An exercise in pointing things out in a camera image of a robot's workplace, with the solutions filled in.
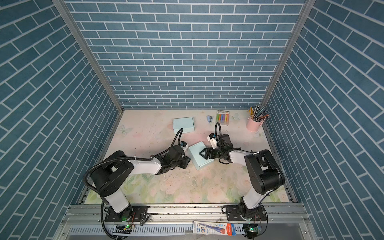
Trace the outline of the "light blue box stack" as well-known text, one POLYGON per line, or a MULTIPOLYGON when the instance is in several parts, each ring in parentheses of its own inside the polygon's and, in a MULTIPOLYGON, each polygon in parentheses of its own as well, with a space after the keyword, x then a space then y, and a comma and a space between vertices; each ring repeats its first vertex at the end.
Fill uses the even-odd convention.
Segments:
POLYGON ((192 163, 194 164, 197 171, 214 162, 214 159, 207 160, 200 155, 200 152, 204 151, 205 148, 206 146, 203 142, 198 142, 188 148, 188 155, 191 158, 192 163))

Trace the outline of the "light blue paper box sheet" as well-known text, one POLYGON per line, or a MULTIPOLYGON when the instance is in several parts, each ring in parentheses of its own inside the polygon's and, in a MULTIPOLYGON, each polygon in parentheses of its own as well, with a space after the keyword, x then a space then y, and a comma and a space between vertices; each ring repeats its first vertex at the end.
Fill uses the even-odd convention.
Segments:
POLYGON ((173 119, 173 129, 176 134, 180 129, 183 133, 191 133, 195 131, 195 121, 193 117, 173 119))

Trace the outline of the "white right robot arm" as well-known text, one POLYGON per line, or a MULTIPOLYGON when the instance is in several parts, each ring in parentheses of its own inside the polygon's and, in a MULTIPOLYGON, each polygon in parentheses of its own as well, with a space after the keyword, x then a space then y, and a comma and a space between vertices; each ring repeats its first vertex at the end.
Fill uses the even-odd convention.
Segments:
POLYGON ((252 152, 235 148, 228 134, 210 134, 207 139, 211 147, 200 151, 201 157, 224 160, 226 164, 240 164, 247 168, 252 187, 241 200, 246 210, 258 208, 267 195, 285 184, 282 170, 269 150, 252 152))

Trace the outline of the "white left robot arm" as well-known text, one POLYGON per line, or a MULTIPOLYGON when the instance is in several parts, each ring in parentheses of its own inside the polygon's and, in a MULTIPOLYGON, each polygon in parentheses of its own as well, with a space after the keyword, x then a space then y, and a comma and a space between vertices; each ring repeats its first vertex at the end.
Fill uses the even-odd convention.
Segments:
POLYGON ((175 168, 186 169, 191 159, 185 149, 172 146, 159 155, 149 158, 129 157, 116 151, 101 163, 94 165, 83 176, 84 185, 97 193, 103 203, 119 214, 130 206, 121 186, 131 175, 161 175, 175 168))

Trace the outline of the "pack of coloured highlighters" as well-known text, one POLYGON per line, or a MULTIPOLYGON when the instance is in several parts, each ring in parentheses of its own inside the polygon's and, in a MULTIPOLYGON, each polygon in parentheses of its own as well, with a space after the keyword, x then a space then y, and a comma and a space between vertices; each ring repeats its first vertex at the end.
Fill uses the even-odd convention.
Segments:
POLYGON ((230 112, 217 110, 216 122, 228 126, 230 122, 230 112))

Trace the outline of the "pink metal pencil bucket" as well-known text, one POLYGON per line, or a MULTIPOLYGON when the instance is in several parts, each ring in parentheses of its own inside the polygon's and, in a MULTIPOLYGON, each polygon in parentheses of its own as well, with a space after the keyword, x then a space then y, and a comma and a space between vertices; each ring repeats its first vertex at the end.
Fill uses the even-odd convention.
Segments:
POLYGON ((261 121, 255 121, 253 120, 252 117, 249 117, 248 120, 247 120, 247 124, 246 124, 246 128, 249 132, 257 132, 260 127, 263 125, 264 121, 261 120, 261 121))

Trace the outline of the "white red blue package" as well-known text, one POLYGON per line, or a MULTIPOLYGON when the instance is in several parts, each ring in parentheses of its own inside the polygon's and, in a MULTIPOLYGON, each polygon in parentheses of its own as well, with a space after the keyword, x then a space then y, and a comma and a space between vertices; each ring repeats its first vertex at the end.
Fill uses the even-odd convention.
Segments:
POLYGON ((242 225, 193 221, 193 233, 202 235, 235 236, 245 233, 242 225))

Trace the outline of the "metal base rail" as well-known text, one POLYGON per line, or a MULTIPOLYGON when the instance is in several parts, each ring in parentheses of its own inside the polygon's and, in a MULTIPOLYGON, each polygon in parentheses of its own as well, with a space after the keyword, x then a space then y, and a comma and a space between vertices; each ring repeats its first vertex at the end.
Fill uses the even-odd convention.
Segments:
POLYGON ((238 204, 133 204, 131 214, 136 223, 148 215, 147 224, 190 224, 193 221, 234 223, 308 223, 303 204, 263 204, 252 217, 244 217, 238 204))

